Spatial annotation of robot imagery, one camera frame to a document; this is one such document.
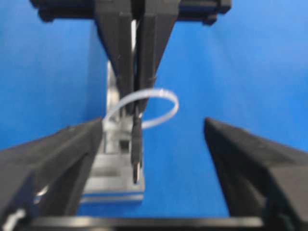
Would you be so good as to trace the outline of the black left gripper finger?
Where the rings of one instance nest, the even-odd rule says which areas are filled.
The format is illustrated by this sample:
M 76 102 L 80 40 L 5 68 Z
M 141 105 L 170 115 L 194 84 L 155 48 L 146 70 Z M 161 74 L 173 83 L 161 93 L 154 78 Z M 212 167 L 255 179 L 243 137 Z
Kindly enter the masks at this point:
M 102 120 L 66 127 L 0 153 L 0 220 L 76 213 L 102 140 Z
M 308 153 L 206 118 L 205 142 L 232 217 L 266 228 L 308 228 Z
M 152 88 L 178 17 L 177 0 L 146 0 L 138 26 L 138 89 Z
M 94 19 L 98 35 L 111 62 L 120 99 L 134 91 L 129 0 L 95 0 Z

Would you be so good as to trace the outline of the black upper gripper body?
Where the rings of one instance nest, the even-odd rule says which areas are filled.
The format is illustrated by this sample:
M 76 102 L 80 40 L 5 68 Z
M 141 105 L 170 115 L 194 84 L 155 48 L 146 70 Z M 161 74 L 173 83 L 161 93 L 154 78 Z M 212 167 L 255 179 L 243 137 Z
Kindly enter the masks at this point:
M 212 25 L 219 14 L 232 8 L 231 0 L 31 0 L 44 22 L 54 19 L 93 19 L 98 4 L 106 11 L 128 12 L 133 20 L 144 13 L 173 14 L 177 21 L 202 22 Z

